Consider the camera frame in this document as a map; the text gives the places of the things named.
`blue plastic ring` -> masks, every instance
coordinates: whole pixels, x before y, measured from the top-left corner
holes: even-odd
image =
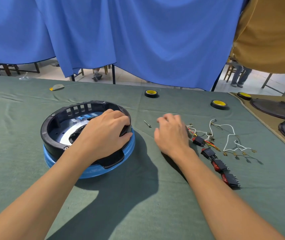
[[[85,179],[85,178],[89,178],[89,177],[92,178],[92,177],[96,177],[96,176],[102,175],[104,173],[107,173],[107,172],[115,169],[116,167],[121,165],[124,161],[126,161],[127,158],[133,152],[133,149],[135,147],[135,132],[134,132],[132,127],[131,127],[131,132],[132,132],[132,137],[130,138],[128,145],[123,150],[123,152],[124,152],[124,159],[120,163],[118,163],[115,166],[113,166],[111,168],[108,168],[108,169],[104,169],[99,164],[91,165],[88,168],[86,168],[86,170],[80,176],[80,179],[81,178]],[[49,168],[51,168],[56,162],[52,159],[53,158],[52,155],[49,154],[49,152],[46,150],[45,146],[43,146],[43,148],[44,148],[44,160],[45,160],[47,166]]]

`jeans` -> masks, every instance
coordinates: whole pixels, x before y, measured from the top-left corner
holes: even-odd
[[[239,63],[234,63],[233,66],[236,68],[236,71],[232,78],[231,84],[237,84],[237,79],[240,73],[244,70],[243,75],[239,78],[239,81],[238,81],[238,84],[243,85],[244,82],[247,80],[249,74],[251,73],[252,69],[242,66]]]

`sneaker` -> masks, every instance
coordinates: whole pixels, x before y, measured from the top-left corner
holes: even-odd
[[[93,79],[95,82],[100,80],[102,78],[101,73],[95,73],[91,79]]]

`person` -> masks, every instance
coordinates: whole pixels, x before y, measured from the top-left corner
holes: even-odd
[[[155,142],[185,175],[216,239],[285,239],[199,159],[179,115],[157,121]],[[119,137],[129,124],[127,116],[111,109],[89,121],[56,164],[0,213],[0,239],[44,239],[84,169],[129,141],[132,133]],[[219,212],[218,205],[223,206]]]
[[[236,71],[234,73],[234,76],[232,77],[231,86],[233,87],[244,87],[244,82],[247,80],[249,74],[252,72],[252,69],[247,68],[245,66],[242,66],[237,61],[232,61],[233,66],[236,68]]]
[[[99,81],[102,78],[102,74],[99,73],[99,70],[100,68],[92,69],[93,77],[91,79],[93,79],[95,82]]]

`hand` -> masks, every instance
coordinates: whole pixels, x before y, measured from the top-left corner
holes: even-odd
[[[121,111],[108,109],[88,122],[66,152],[79,156],[88,167],[94,161],[121,149],[129,141],[131,132],[119,137],[125,125],[130,125],[128,116]]]
[[[155,142],[163,153],[175,160],[190,149],[186,126],[179,115],[168,113],[157,122],[159,128],[155,129]]]

